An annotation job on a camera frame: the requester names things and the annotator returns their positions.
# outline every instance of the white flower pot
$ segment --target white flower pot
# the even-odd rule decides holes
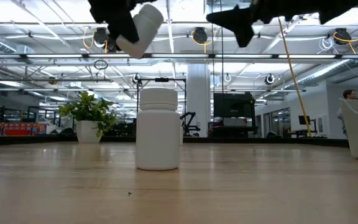
[[[96,121],[78,121],[77,138],[79,143],[99,143],[102,136],[98,137],[98,122]]]

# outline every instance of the white pillar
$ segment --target white pillar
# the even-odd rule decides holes
[[[210,72],[208,64],[187,66],[187,106],[188,112],[196,112],[191,125],[197,125],[200,137],[207,137],[208,122],[211,119]]]

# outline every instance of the yellow pole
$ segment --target yellow pole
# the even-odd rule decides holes
[[[280,18],[278,18],[278,22],[280,23],[281,36],[283,37],[284,48],[285,48],[285,52],[287,53],[288,64],[290,65],[290,70],[291,70],[291,76],[292,76],[293,84],[295,85],[296,93],[298,94],[298,99],[299,99],[299,103],[301,104],[303,116],[305,117],[306,127],[308,128],[309,137],[311,137],[311,131],[310,131],[310,126],[309,126],[309,122],[308,122],[308,115],[306,114],[305,107],[303,106],[303,101],[302,101],[301,94],[300,94],[300,92],[299,92],[298,83],[297,83],[296,80],[295,80],[295,74],[293,73],[293,69],[292,69],[292,63],[291,63],[290,53],[288,52],[287,43],[285,42],[285,36],[284,36],[283,26],[282,26],[282,24],[281,24]]]

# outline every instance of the television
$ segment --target television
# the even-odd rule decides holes
[[[308,124],[310,125],[310,117],[307,116],[307,118],[308,118]],[[306,125],[305,116],[303,116],[303,115],[299,116],[299,124]]]
[[[214,116],[221,118],[254,118],[255,100],[250,93],[215,93]]]

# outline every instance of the person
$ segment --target person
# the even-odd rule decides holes
[[[355,90],[345,90],[343,92],[343,98],[345,98],[345,100],[355,100],[356,99],[356,91]],[[342,121],[342,131],[347,137],[345,121],[343,120],[343,115],[342,115],[341,108],[339,108],[336,116],[338,117],[338,119],[340,119]]]

